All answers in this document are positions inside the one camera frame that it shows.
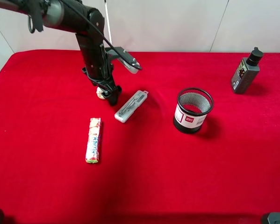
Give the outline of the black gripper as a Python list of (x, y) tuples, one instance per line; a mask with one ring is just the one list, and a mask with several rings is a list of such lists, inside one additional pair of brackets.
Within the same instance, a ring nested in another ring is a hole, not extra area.
[(114, 79), (109, 73), (103, 40), (82, 34), (76, 34), (76, 38), (85, 64), (83, 72), (97, 86), (97, 96), (107, 97), (109, 104), (115, 106), (122, 88), (115, 87)]

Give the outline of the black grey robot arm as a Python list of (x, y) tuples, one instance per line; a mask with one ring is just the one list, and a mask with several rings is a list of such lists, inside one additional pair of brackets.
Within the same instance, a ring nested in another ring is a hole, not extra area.
[(112, 47), (104, 46), (105, 20), (98, 9), (80, 0), (0, 0), (0, 8), (27, 15), (30, 33), (44, 27), (74, 33), (85, 64), (83, 73), (111, 106), (117, 104), (122, 89), (112, 76)]

